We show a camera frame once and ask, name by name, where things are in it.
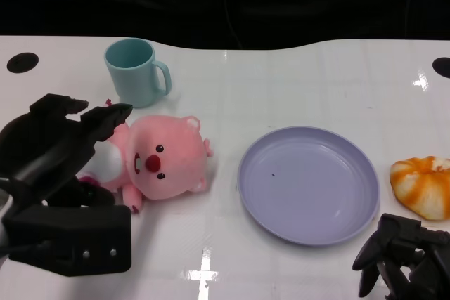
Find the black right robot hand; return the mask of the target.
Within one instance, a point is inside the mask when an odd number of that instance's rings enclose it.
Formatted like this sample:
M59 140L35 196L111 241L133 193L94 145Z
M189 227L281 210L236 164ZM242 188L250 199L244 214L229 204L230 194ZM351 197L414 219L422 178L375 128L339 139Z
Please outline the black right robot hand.
M383 214L352 269L361 271L361 298L381 277L390 291L386 299L448 299L449 233Z

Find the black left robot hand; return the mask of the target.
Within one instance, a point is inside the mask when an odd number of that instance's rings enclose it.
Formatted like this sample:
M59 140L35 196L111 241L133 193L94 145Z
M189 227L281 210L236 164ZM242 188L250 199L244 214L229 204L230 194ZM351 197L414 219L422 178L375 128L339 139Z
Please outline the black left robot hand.
M131 268L131 211L77 174L131 114L47 94L1 130L1 258L68 277Z

